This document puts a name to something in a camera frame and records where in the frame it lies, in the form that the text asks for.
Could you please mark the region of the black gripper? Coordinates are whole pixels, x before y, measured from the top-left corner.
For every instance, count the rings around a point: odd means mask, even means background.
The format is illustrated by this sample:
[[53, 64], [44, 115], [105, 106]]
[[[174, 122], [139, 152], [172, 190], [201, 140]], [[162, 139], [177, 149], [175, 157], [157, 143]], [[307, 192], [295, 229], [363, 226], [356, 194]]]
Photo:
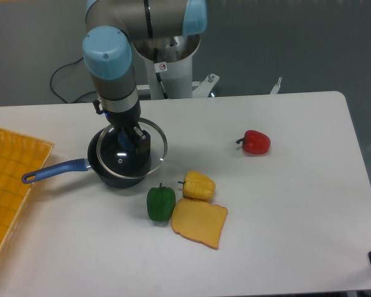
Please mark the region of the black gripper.
[[137, 100], [131, 108], [114, 112], [103, 107], [103, 103], [99, 100], [93, 101], [93, 106], [97, 114], [104, 114], [107, 121], [118, 128], [130, 128], [132, 133], [130, 137], [125, 129], [121, 129], [118, 134], [118, 142], [132, 142], [134, 143], [136, 152], [139, 155], [149, 155], [151, 149], [151, 136], [146, 130], [142, 130], [139, 126], [139, 119], [141, 115], [140, 102]]

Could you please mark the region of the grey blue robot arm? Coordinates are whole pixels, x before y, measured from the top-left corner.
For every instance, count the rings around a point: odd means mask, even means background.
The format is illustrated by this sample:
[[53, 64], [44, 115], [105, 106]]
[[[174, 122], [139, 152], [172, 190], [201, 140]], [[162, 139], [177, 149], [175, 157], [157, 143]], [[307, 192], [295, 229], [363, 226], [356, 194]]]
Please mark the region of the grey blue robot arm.
[[192, 56], [207, 27], [205, 1], [88, 1], [83, 59], [98, 94], [97, 113], [138, 144], [141, 114], [132, 50], [146, 62], [151, 97], [192, 96]]

